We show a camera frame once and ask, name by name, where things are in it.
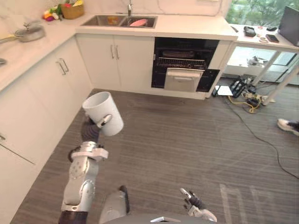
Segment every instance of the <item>stainless steel sink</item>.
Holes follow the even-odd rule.
[[[109,26],[117,27],[126,16],[124,15],[95,15],[82,26]]]
[[[147,19],[147,23],[144,26],[130,26],[133,22],[141,19]],[[156,22],[156,16],[95,15],[82,26],[155,28]]]
[[[137,20],[142,20],[146,19],[147,23],[144,26],[140,27],[133,27],[130,26],[133,22]],[[131,27],[131,28],[155,28],[157,22],[157,17],[156,16],[130,16],[126,17],[122,22],[121,22],[121,27]]]

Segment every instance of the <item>white cup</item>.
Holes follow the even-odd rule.
[[[92,95],[84,101],[82,107],[96,124],[106,115],[112,115],[112,119],[102,127],[101,131],[105,136],[116,135],[122,130],[123,121],[110,92],[99,92]]]

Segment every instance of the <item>shoe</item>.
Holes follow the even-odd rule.
[[[285,119],[278,119],[277,125],[284,131],[293,132],[299,136],[299,121],[291,121]]]

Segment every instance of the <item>table leg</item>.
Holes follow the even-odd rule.
[[[267,105],[277,94],[280,90],[282,90],[299,72],[299,66],[295,66],[292,71],[283,79],[283,81],[278,84],[278,86],[273,90],[270,95],[266,98],[263,102],[263,105]]]
[[[253,80],[252,85],[256,86],[258,84],[258,82],[262,79],[262,77],[264,76],[264,74],[267,72],[267,70],[269,69],[269,67],[275,62],[275,60],[278,58],[278,56],[280,55],[281,51],[276,51],[274,53],[274,55],[272,56],[272,58],[268,61],[268,63],[266,64],[266,66],[264,67],[264,69],[261,71],[261,73]]]

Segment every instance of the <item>white table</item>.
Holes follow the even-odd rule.
[[[278,33],[278,30],[271,32],[271,31],[267,31],[266,27],[259,28],[257,26],[251,26],[254,27],[255,32],[258,35],[260,35],[260,37],[265,37],[266,34],[272,34],[275,35],[276,38],[279,40],[279,43],[274,43],[274,42],[264,43],[259,41],[260,37],[258,37],[257,35],[254,37],[245,36],[244,25],[236,25],[236,24],[230,24],[230,25],[239,30],[239,32],[237,33],[238,39],[237,41],[235,41],[235,47],[247,47],[247,48],[266,49],[266,50],[275,51],[272,58],[265,65],[264,69],[253,80],[252,82],[253,85],[258,84],[258,82],[261,80],[263,75],[267,72],[269,67],[275,62],[275,60],[278,58],[281,52],[292,52],[296,54],[299,53],[299,47],[296,47],[287,39],[285,39],[282,35],[280,35]],[[268,96],[268,98],[263,102],[263,105],[267,105],[277,95],[278,91],[283,89],[292,80],[292,78],[298,74],[298,72],[299,72],[299,67],[297,65],[284,78],[284,80],[276,87],[276,89]]]

